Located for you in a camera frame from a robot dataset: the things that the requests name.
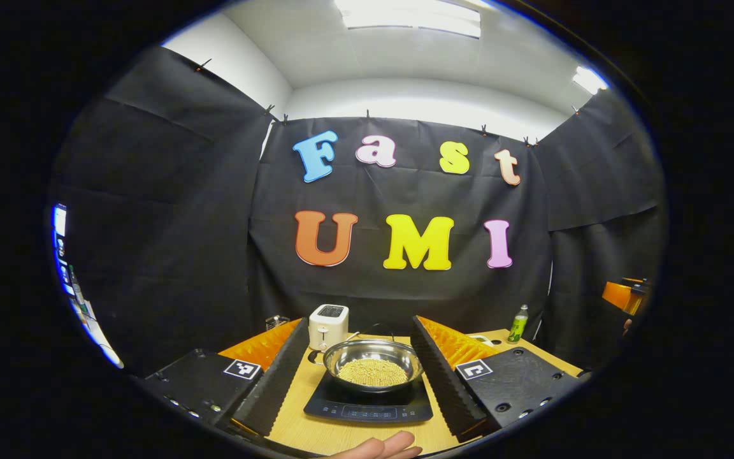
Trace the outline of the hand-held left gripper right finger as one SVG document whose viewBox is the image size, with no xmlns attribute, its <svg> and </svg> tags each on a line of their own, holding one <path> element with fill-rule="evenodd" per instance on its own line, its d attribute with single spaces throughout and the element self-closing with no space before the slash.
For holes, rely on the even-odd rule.
<svg viewBox="0 0 734 459">
<path fill-rule="evenodd" d="M 412 322 L 410 343 L 459 442 L 519 428 L 582 386 L 528 348 L 499 351 L 425 317 Z"/>
</svg>

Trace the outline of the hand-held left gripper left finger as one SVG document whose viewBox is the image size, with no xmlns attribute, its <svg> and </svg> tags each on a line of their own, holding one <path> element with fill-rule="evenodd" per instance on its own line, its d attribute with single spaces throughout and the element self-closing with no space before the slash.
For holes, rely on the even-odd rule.
<svg viewBox="0 0 734 459">
<path fill-rule="evenodd" d="M 306 317 L 251 338 L 258 355 L 193 349 L 145 378 L 145 390 L 202 425 L 247 439 L 271 435 L 306 349 Z"/>
</svg>

